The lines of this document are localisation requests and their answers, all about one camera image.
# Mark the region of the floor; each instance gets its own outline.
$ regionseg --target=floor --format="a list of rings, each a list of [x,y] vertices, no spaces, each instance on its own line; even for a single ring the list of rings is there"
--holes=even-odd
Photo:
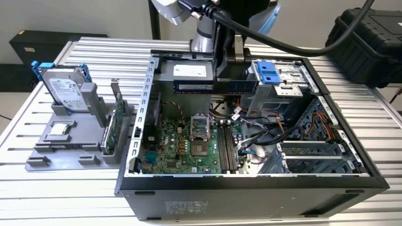
[[[29,93],[0,93],[0,115],[13,118]],[[0,134],[7,128],[9,120],[0,117]]]
[[[389,101],[394,96],[397,89],[397,87],[379,89],[381,94]],[[0,114],[8,118],[13,118],[28,96],[29,93],[0,93]],[[393,107],[397,111],[402,111],[402,96],[397,97]],[[0,117],[0,134],[7,128],[8,123],[9,120]]]

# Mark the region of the metal case frame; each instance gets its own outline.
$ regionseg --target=metal case frame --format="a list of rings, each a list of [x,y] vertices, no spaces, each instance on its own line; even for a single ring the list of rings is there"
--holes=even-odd
[[[329,217],[389,188],[309,59],[282,56],[253,58],[289,59],[305,63],[319,95],[355,147],[370,177],[242,177],[236,174],[227,177],[128,177],[127,172],[136,172],[140,164],[128,161],[122,164],[116,192],[124,195],[139,220]],[[136,121],[146,117],[142,108],[147,108],[146,97],[158,61],[159,58],[151,56]],[[136,142],[132,142],[128,155],[139,150],[142,129],[135,128],[138,133],[134,133],[132,140]]]

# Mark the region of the open computer tower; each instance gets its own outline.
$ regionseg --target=open computer tower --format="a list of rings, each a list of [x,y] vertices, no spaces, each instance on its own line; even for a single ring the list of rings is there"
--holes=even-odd
[[[151,52],[116,185],[139,220],[329,217],[387,188],[306,58],[218,82],[211,55]]]

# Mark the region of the ram slot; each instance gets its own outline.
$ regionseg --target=ram slot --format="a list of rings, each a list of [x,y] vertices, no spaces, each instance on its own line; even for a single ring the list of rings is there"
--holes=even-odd
[[[226,148],[227,148],[227,159],[230,170],[234,171],[238,169],[236,159],[234,155],[234,145],[232,145],[232,130],[231,127],[224,128],[224,135],[226,135]]]
[[[226,172],[230,170],[228,159],[227,159],[227,148],[226,148],[226,139],[224,139],[224,128],[218,127],[218,142],[219,142],[219,159],[220,159],[220,168]]]

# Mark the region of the white wall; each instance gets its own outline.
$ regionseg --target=white wall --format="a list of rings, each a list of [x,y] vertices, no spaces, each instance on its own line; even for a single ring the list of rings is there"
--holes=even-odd
[[[302,47],[323,47],[335,18],[349,8],[362,7],[365,0],[279,0],[281,14],[270,37]],[[378,10],[402,10],[402,0],[377,0]],[[162,38],[188,40],[195,35],[196,21],[175,26],[160,19]]]
[[[0,0],[0,64],[20,59],[8,43],[20,30],[151,39],[147,0]]]

